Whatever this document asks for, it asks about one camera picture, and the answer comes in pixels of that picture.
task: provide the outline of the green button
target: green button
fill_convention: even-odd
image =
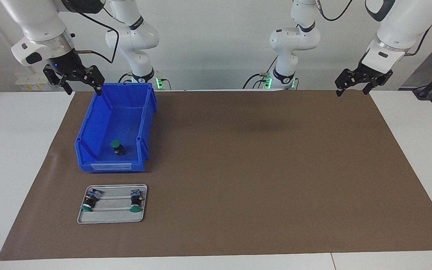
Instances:
[[[133,213],[139,213],[142,211],[142,209],[139,206],[133,206],[129,210],[130,210],[130,212],[133,212]]]
[[[81,207],[79,207],[82,211],[84,212],[91,212],[91,208],[85,206],[85,205],[81,205]]]
[[[116,148],[118,148],[118,147],[120,147],[120,146],[121,146],[121,143],[120,143],[119,140],[113,140],[113,141],[111,142],[111,147],[113,147],[114,149],[116,149]]]

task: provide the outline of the brown mat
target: brown mat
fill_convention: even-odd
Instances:
[[[0,260],[432,250],[432,202],[370,97],[158,95],[146,173],[89,174],[77,93]],[[145,183],[140,223],[78,225],[89,185]]]

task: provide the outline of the blue plastic bin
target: blue plastic bin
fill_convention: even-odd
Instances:
[[[94,94],[74,143],[81,170],[91,172],[144,171],[149,159],[149,130],[156,111],[151,84],[104,84]],[[119,140],[124,155],[111,147]]]

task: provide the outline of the white wall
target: white wall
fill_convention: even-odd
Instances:
[[[174,89],[238,89],[252,74],[264,72],[276,56],[269,46],[275,29],[294,26],[290,18],[291,0],[138,0],[144,19],[161,36],[157,48],[147,51],[155,68],[171,80]],[[325,0],[328,17],[337,16],[347,0]],[[106,29],[74,13],[61,13],[70,32],[76,34],[78,50],[92,49],[111,55],[106,46]],[[93,15],[112,26],[118,23],[106,14]],[[334,89],[334,79],[344,68],[357,66],[379,23],[365,11],[364,1],[355,1],[342,19],[317,21],[321,44],[312,51],[298,53],[297,77],[300,89]],[[0,28],[12,43],[23,35],[0,4]],[[0,90],[12,90],[14,78],[7,70],[20,72],[10,53],[0,48]],[[415,57],[407,57],[394,67],[395,75],[383,89],[398,89],[432,52],[432,30]],[[97,56],[82,56],[86,65],[97,65],[107,82],[129,71],[124,58],[114,65]],[[73,84],[76,89],[90,90]]]

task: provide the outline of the black band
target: black band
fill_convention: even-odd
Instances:
[[[101,0],[62,0],[62,3],[67,10],[74,13],[96,14],[104,7]]]
[[[395,4],[395,1],[396,0],[384,0],[381,8],[379,9],[379,11],[377,13],[373,13],[371,10],[369,10],[368,5],[365,2],[367,13],[369,13],[374,20],[377,20],[378,22],[380,22],[380,21],[384,20],[386,15],[389,13],[391,8]]]
[[[276,79],[281,81],[282,84],[289,84],[291,82],[291,80],[294,78],[294,75],[296,74],[296,72],[294,72],[293,75],[285,76],[285,75],[279,74],[276,71],[276,68],[274,68],[273,74],[276,77]]]
[[[143,24],[143,22],[144,22],[144,19],[141,16],[141,17],[139,17],[139,19],[133,25],[129,26],[129,29],[136,30],[136,29],[138,29],[139,26],[141,26],[141,24]]]
[[[154,77],[154,75],[155,75],[155,69],[153,68],[153,69],[151,70],[151,72],[150,72],[148,75],[146,75],[146,76],[139,77],[139,76],[137,76],[137,75],[133,75],[132,77],[133,77],[135,80],[137,80],[137,82],[139,82],[139,83],[141,83],[141,84],[144,84],[144,83],[149,82],[149,80],[151,80],[151,79]]]
[[[309,33],[309,32],[311,32],[312,29],[314,29],[316,27],[316,21],[314,21],[312,23],[312,25],[310,27],[308,27],[308,28],[304,28],[301,25],[299,25],[299,27],[300,27],[301,31],[303,31],[305,33]]]

